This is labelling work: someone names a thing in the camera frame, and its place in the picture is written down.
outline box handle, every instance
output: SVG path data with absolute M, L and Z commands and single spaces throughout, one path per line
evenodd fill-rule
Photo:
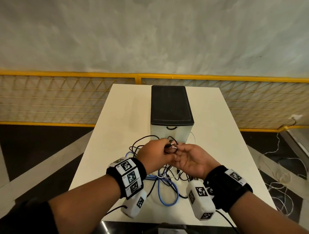
M 169 128 L 168 126 L 166 126 L 166 128 L 167 128 L 168 130 L 175 130 L 177 127 Z

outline wristband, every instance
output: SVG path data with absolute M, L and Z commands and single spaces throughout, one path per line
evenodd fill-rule
M 120 198 L 127 197 L 127 199 L 143 189 L 142 181 L 147 176 L 145 167 L 138 159 L 125 157 L 111 163 L 106 174 L 117 181 L 121 191 Z
M 204 185 L 213 190 L 213 202 L 216 209 L 223 209 L 225 212 L 228 212 L 235 202 L 246 192 L 253 192 L 244 178 L 223 165 L 209 172 L 204 181 Z

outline black sleeve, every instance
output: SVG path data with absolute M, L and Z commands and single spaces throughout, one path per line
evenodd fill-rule
M 58 233 L 48 202 L 30 200 L 16 204 L 0 219 L 0 233 Z

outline white marker cube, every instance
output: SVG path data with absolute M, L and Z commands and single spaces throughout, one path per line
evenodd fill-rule
M 147 193 L 145 190 L 139 191 L 137 194 L 135 194 L 133 197 L 131 197 L 129 200 L 125 200 L 122 204 L 123 206 L 127 206 L 127 208 L 121 207 L 121 211 L 129 216 L 130 218 L 134 219 L 139 211 L 141 210 L 142 205 L 146 201 Z
M 191 204 L 194 216 L 198 220 L 209 220 L 216 212 L 216 207 L 209 196 L 203 182 L 192 180 L 189 182 L 187 196 Z

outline black lid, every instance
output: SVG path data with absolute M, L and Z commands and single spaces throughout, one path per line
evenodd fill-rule
M 163 126 L 193 125 L 186 87 L 153 85 L 150 122 Z

